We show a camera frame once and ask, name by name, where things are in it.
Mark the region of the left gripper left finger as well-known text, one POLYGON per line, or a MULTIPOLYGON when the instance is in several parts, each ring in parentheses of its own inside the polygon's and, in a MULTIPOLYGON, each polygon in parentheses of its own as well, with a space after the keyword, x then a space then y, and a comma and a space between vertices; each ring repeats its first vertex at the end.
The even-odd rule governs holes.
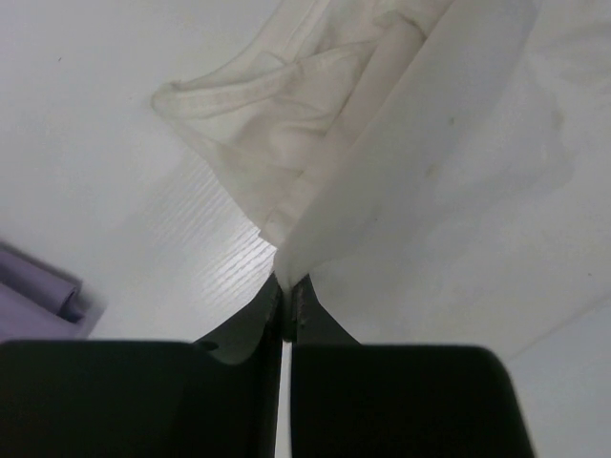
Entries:
POLYGON ((272 456, 281 301, 269 278, 249 304, 191 343, 4 343, 2 455, 272 456))

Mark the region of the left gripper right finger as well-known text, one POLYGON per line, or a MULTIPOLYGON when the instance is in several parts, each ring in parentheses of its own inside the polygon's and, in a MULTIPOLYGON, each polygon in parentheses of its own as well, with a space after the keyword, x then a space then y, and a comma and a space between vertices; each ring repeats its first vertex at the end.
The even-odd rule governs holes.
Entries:
POLYGON ((291 291, 295 457, 530 457, 512 380, 490 350, 358 343, 310 278, 291 291))

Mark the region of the lavender t shirt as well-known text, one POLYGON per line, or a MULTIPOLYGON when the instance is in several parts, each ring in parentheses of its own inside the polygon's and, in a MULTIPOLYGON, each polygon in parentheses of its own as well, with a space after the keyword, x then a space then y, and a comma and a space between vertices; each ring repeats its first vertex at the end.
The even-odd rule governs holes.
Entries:
POLYGON ((87 311, 79 292, 79 282, 3 245, 1 341, 82 337, 87 311))

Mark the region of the white t shirt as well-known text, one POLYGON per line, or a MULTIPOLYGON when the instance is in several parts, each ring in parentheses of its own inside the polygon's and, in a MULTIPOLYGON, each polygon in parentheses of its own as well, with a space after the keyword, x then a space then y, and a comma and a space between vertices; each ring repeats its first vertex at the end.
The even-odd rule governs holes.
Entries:
POLYGON ((284 1, 152 104, 361 338, 514 357, 609 299, 606 1, 284 1))

